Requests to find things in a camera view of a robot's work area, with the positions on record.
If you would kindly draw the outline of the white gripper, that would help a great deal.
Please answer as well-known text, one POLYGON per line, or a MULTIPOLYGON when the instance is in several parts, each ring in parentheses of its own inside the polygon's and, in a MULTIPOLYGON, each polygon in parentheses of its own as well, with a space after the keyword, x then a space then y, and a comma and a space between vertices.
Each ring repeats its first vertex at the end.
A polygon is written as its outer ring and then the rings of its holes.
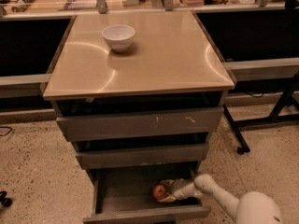
POLYGON ((172 179, 161 180, 160 183, 171 191, 172 195, 166 195, 159 199, 159 203, 173 203, 175 200, 185 200, 190 197, 199 198, 200 191, 194 185, 192 179, 172 179))

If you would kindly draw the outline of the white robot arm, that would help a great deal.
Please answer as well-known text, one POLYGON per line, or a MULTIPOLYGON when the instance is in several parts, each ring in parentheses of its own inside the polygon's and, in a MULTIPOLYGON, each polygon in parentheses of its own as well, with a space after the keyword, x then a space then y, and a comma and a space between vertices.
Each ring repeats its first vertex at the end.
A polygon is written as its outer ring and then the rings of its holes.
POLYGON ((205 195, 210 195, 235 224, 283 224, 280 209, 272 198, 251 191, 238 199, 208 174, 198 174, 191 179, 163 180, 152 191, 152 196, 159 203, 205 195))

